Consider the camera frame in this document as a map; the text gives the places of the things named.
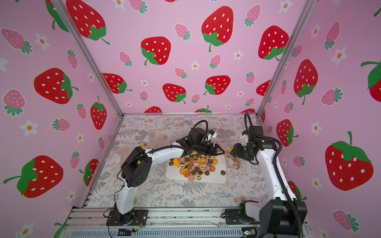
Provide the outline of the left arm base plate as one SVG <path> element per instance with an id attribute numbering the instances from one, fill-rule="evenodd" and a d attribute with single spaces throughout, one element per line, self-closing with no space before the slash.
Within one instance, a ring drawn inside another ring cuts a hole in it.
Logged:
<path id="1" fill-rule="evenodd" d="M 112 210 L 108 216 L 107 226 L 139 226 L 145 225 L 148 218 L 148 210 L 132 210 L 122 215 L 117 209 Z"/>

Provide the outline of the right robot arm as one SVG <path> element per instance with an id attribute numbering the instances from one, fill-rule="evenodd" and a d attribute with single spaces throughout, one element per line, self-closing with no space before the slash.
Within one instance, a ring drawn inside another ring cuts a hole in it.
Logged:
<path id="1" fill-rule="evenodd" d="M 247 140 L 235 144 L 231 154 L 261 167 L 269 201 L 264 206 L 253 200 L 241 202 L 234 219 L 244 224 L 259 224 L 258 238 L 266 234 L 304 237 L 303 223 L 307 207 L 293 193 L 281 168 L 279 154 L 282 143 L 264 136 L 259 126 L 246 127 L 243 135 L 248 137 Z"/>

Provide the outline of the ziploc bag yellow duck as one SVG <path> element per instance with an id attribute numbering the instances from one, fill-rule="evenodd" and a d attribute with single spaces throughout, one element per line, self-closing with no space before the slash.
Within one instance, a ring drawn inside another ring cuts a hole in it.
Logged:
<path id="1" fill-rule="evenodd" d="M 150 131 L 141 142 L 143 149 L 156 149 L 167 145 L 168 136 L 164 132 Z"/>

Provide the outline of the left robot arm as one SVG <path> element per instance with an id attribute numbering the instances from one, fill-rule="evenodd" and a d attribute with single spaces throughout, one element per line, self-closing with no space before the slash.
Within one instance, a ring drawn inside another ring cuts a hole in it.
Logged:
<path id="1" fill-rule="evenodd" d="M 216 133 L 213 130 L 194 128 L 187 136 L 170 145 L 151 150 L 143 149 L 141 146 L 133 149 L 121 166 L 121 178 L 124 180 L 124 185 L 116 202 L 117 211 L 125 215 L 133 210 L 138 187 L 147 180 L 152 166 L 185 157 L 194 152 L 204 156 L 225 154 L 222 147 L 212 143 L 215 137 Z"/>

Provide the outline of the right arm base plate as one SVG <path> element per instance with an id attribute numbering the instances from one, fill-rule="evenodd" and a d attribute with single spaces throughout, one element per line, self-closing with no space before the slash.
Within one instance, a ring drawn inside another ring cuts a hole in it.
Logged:
<path id="1" fill-rule="evenodd" d="M 244 214 L 239 208 L 225 209 L 221 214 L 227 225 L 259 225 L 259 221 Z"/>

